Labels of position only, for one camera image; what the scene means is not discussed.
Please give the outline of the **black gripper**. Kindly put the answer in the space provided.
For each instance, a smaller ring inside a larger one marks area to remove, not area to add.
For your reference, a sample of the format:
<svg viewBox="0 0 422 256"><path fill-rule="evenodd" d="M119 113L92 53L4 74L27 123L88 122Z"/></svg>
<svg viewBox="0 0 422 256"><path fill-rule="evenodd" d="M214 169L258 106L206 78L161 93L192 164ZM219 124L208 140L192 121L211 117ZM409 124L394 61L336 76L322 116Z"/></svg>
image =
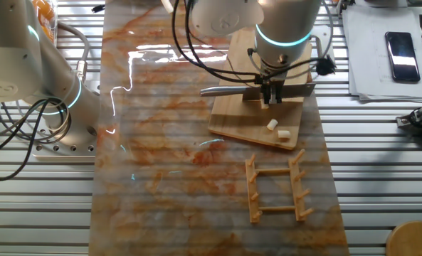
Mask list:
<svg viewBox="0 0 422 256"><path fill-rule="evenodd" d="M281 104L283 102L283 85L285 84L286 74L276 75L267 78L267 73L261 73L258 82L260 88L260 100L269 104Z"/></svg>

